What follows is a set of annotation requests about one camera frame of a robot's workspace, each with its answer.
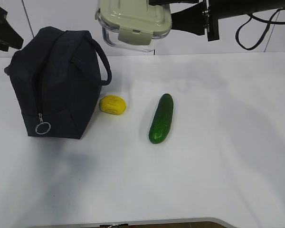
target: bag handle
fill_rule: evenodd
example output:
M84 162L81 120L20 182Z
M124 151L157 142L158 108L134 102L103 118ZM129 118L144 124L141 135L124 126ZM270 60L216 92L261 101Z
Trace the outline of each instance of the bag handle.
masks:
M107 80L97 80L95 79L96 83L98 83L100 86L107 86L108 84L111 83L112 81L112 71L110 68L110 64L109 61L105 55L105 52L103 51L103 49L101 48L101 46L92 38L88 37L87 35L85 35L85 39L94 47L95 51L97 52L97 54L99 55L107 73L108 73L108 78ZM91 72L88 70L88 68L85 66L85 64L83 62L81 62L79 59L77 58L72 58L72 63L74 63L76 65L76 67L79 68L80 71L82 71L84 74L89 75L91 74Z

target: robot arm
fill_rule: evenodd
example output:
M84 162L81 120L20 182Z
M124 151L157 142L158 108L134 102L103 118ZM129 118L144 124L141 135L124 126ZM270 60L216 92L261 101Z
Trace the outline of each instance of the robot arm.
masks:
M192 3L196 5L172 14L172 29L196 35L205 35L208 41L219 39L219 19L252 14L256 12L285 9L285 0L149 0L150 5L170 3Z

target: plastic container lid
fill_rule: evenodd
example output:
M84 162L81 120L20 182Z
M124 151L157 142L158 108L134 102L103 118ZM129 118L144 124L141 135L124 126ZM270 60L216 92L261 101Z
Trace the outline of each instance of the plastic container lid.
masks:
M148 0L101 0L100 16L118 31L118 40L130 45L150 45L165 37L172 27L170 8L151 6Z

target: zipper pull ring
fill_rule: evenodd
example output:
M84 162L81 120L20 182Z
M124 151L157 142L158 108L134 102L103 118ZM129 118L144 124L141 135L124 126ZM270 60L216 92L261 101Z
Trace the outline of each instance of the zipper pull ring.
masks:
M39 134L39 135L44 135L44 134L48 133L48 132L51 130L51 124L50 124L49 122L44 122L44 121L43 121L43 114L42 114L42 113L38 113L38 117L39 117L40 123L36 126L35 132L36 132L37 134ZM47 130L46 130L45 132L39 132L39 131L38 131L38 128L39 128L40 126L42 126L42 125L47 125L47 126L48 126L48 127L47 127Z

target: white wall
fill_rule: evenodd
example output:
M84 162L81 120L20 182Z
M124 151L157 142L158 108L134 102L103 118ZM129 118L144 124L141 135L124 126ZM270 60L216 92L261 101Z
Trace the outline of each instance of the white wall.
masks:
M8 12L7 21L24 39L23 46L27 45L33 36L21 0L0 0L0 7ZM0 51L0 57L11 57L15 51L13 48L9 52Z
M190 4L171 4L171 11L177 12L189 7ZM263 18L270 18L274 11L261 12L256 15ZM207 36L196 36L191 33L172 30L168 37L156 48L156 54L205 54L205 53L233 53L246 52L235 40L237 29L249 19L248 16L239 16L230 19L222 19L219 21L220 40L208 42ZM252 47L261 37L266 25L252 21L246 25L241 33L240 40L246 47ZM265 51L269 41L270 33L255 52Z
M89 30L109 56L153 55L110 47L103 41L102 29L95 12L97 0L24 0L34 35L39 29L53 26L61 30Z
M279 21L285 21L285 11L281 11ZM276 25L266 51L285 52L285 25Z
M89 30L107 55L146 55L143 52L113 48L106 45L102 38L101 26L95 20L97 0L24 0L33 33L40 28L54 26L62 30ZM8 22L24 38L26 45L31 39L29 23L21 0L0 0L0 6L8 11ZM172 12L190 7L190 4L172 4ZM258 13L259 17L268 19L273 11ZM157 55L166 54L205 54L245 52L235 41L235 32L248 16L223 19L219 22L219 41L208 42L207 36L198 37L181 31L171 31L156 48ZM285 20L285 11L281 12L279 20ZM246 46L252 46L265 29L265 24L252 21L241 32L241 40ZM263 44L255 51L285 51L285 26L275 26L271 39L268 33ZM6 53L0 51L0 57L10 57L16 50Z

